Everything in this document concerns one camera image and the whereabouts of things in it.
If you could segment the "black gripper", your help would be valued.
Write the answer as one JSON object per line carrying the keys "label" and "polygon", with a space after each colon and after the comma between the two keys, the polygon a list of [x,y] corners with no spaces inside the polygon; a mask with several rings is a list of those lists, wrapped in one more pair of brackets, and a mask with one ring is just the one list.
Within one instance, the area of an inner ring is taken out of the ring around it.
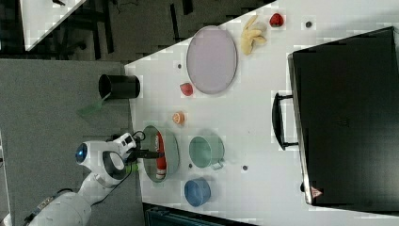
{"label": "black gripper", "polygon": [[128,152],[128,156],[125,159],[125,163],[134,163],[136,160],[140,158],[144,159],[156,159],[156,158],[162,158],[165,156],[164,153],[159,153],[159,152],[150,152],[149,150],[146,151],[140,151],[139,149],[132,148]]}

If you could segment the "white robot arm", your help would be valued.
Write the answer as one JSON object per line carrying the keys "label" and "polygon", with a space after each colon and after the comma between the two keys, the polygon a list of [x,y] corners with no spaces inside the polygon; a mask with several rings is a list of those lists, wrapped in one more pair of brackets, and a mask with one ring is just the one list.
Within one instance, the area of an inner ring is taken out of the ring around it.
{"label": "white robot arm", "polygon": [[68,188],[50,196],[24,220],[24,226],[86,226],[91,207],[102,202],[128,175],[138,158],[156,159],[163,153],[140,150],[133,139],[86,141],[75,153],[78,165],[90,170],[77,192]]}

